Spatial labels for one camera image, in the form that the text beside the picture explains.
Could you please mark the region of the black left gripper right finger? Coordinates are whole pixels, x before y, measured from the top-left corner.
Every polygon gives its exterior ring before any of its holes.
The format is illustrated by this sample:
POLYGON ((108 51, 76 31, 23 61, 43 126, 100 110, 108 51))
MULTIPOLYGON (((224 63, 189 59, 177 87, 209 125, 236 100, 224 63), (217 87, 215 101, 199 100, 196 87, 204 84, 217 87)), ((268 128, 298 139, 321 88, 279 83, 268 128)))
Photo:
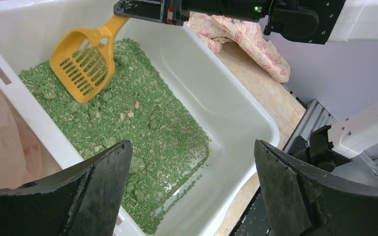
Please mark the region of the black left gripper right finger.
POLYGON ((260 188, 276 236, 378 236, 378 188, 321 170, 256 140, 260 188))

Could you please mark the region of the yellow plastic litter scoop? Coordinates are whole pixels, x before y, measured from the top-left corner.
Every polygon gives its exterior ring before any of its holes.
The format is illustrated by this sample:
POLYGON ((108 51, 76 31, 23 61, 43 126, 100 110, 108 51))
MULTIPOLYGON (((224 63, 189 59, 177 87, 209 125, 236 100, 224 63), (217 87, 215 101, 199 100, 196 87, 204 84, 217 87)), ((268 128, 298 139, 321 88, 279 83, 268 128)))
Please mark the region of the yellow plastic litter scoop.
POLYGON ((127 21, 114 15, 98 28, 74 28, 56 46, 49 64, 77 102, 87 103, 112 79, 114 41, 127 21))

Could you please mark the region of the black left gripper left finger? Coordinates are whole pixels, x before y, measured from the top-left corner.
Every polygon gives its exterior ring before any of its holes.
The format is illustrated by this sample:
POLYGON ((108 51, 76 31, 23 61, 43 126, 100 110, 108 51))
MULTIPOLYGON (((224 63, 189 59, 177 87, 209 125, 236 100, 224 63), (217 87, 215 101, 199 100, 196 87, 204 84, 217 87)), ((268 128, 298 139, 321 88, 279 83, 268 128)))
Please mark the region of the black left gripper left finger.
POLYGON ((110 236, 133 148, 120 141, 60 172, 0 189, 0 236, 110 236))

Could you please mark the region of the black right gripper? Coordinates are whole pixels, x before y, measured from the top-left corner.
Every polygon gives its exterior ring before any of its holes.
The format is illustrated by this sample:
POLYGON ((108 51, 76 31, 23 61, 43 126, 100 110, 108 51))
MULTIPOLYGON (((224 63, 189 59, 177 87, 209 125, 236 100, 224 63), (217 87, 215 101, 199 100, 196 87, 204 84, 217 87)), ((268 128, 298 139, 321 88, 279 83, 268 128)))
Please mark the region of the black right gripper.
MULTIPOLYGON (((190 13, 224 16, 232 19, 257 22, 269 14, 271 0, 169 0, 167 23, 182 25, 190 13)), ((164 0, 119 0, 114 15, 165 24, 164 0)))

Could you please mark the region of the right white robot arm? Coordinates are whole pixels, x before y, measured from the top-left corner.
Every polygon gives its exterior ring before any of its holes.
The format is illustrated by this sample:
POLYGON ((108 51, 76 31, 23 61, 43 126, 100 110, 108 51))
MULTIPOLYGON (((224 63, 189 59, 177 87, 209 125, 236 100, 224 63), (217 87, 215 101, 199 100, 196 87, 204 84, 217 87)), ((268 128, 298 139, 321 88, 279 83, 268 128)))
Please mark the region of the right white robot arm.
MULTIPOLYGON (((290 154, 328 172, 378 151, 378 0, 120 0, 114 14, 181 26, 190 13, 257 22, 278 33, 294 74, 315 72, 311 88, 345 102, 351 116, 311 133, 290 154)), ((378 170, 378 156, 373 161, 378 170)))

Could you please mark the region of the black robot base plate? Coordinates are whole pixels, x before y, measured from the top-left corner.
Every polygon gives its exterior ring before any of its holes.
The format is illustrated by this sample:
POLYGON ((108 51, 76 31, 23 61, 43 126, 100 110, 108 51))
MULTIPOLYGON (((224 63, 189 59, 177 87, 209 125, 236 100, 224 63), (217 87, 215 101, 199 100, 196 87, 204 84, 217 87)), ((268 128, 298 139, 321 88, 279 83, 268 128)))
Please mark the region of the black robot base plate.
POLYGON ((229 234, 230 236, 272 236, 261 187, 229 234))

